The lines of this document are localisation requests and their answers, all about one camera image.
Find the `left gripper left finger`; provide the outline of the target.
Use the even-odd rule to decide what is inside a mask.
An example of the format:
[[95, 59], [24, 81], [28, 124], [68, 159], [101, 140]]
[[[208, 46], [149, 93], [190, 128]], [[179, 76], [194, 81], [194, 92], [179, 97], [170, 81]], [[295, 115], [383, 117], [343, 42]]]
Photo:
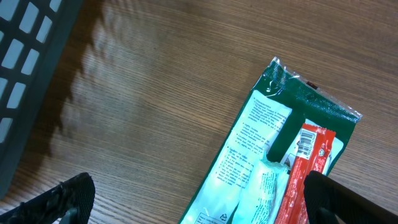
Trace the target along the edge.
[[82, 172], [1, 215], [1, 223], [88, 223], [95, 185]]

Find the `green plastic packet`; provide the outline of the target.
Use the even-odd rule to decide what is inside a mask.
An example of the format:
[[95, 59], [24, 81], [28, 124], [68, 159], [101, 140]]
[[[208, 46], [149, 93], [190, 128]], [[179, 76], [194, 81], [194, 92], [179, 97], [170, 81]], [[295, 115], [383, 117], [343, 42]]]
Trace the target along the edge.
[[251, 88], [180, 223], [231, 223], [256, 161], [294, 158], [304, 123], [336, 133], [328, 175], [362, 114], [325, 93], [274, 57]]

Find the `pale teal sachet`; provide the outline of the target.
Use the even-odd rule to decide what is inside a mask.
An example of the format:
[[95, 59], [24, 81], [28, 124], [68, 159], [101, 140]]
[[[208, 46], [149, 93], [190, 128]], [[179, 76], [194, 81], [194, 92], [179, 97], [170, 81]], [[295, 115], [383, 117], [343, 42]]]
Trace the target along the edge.
[[273, 224], [287, 187], [289, 172], [285, 164], [257, 161], [249, 182], [241, 192], [232, 224]]

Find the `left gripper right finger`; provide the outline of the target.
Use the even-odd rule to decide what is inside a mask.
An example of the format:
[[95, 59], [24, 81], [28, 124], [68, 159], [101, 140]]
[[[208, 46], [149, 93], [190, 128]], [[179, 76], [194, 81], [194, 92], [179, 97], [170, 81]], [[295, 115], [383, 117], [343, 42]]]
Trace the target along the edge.
[[304, 180], [303, 194], [310, 224], [397, 224], [397, 215], [314, 170]]

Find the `red sachet stick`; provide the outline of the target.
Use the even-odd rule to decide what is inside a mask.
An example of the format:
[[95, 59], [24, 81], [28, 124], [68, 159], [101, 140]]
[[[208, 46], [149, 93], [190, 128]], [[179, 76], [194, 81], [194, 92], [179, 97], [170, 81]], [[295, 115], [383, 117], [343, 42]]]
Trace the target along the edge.
[[311, 171], [322, 172], [332, 148], [335, 132], [303, 124], [297, 156], [290, 172], [276, 224], [297, 224], [308, 221], [304, 197], [304, 180]]

